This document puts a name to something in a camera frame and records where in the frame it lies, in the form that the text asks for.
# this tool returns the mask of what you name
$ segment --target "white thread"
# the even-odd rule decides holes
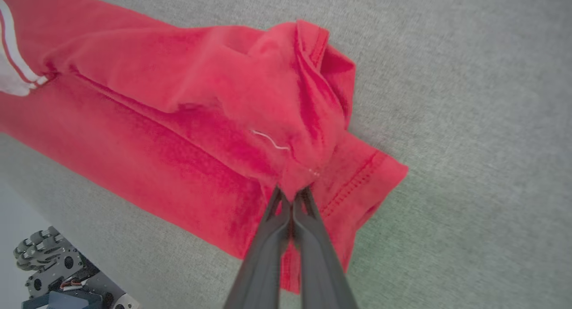
[[[255,134],[255,135],[260,135],[260,136],[263,136],[263,137],[268,138],[268,140],[270,140],[270,142],[272,142],[272,144],[274,145],[274,148],[276,148],[276,149],[290,150],[290,147],[278,146],[278,145],[276,144],[276,142],[274,142],[274,140],[272,140],[272,138],[270,138],[269,135],[263,134],[262,132],[258,132],[258,131],[253,130],[253,129],[251,129],[251,131],[252,131],[252,133]]]

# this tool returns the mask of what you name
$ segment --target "white and red striped trim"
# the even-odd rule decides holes
[[[0,0],[2,46],[0,47],[0,91],[20,97],[31,89],[47,82],[47,77],[39,76],[26,64],[16,41],[14,18],[8,4]]]

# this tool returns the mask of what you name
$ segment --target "gray carpet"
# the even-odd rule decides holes
[[[331,30],[357,64],[351,131],[410,167],[357,235],[362,309],[572,307],[572,0],[104,1],[177,26]],[[146,308],[221,307],[238,260],[1,144],[2,177]]]

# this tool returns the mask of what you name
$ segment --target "red shirt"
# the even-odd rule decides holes
[[[347,132],[355,65],[323,28],[177,28],[97,0],[3,0],[0,130],[243,258],[307,185],[346,269],[407,168]],[[300,258],[282,258],[298,292]]]

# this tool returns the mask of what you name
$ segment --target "red garment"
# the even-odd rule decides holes
[[[406,175],[347,132],[355,66],[318,26],[184,29],[97,0],[4,2],[0,130],[233,256],[277,183],[290,198],[312,184],[346,269]],[[292,248],[281,283],[299,290]]]

